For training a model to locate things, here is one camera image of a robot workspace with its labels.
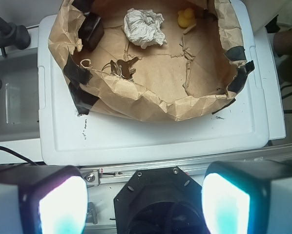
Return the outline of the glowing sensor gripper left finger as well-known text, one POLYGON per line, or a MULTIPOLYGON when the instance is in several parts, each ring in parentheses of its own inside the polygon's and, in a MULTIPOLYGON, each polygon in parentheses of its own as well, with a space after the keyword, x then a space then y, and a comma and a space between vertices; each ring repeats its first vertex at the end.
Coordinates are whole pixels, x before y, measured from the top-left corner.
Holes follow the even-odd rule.
POLYGON ((0 165, 0 234, 81 234, 87 203, 75 166, 0 165))

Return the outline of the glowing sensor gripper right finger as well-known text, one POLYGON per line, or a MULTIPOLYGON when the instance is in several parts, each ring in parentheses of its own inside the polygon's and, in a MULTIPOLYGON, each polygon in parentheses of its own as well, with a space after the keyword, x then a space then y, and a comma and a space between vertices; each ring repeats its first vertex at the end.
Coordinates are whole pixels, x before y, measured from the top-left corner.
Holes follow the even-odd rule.
POLYGON ((292 234, 292 160, 211 163, 202 209, 212 234, 292 234))

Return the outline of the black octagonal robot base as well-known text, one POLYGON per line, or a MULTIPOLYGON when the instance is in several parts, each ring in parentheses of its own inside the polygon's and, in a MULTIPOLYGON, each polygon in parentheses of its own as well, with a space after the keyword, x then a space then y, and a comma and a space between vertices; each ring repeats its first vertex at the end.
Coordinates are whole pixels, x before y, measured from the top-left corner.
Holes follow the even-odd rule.
POLYGON ((114 198, 119 234, 207 234, 202 186, 180 168, 136 171, 114 198))

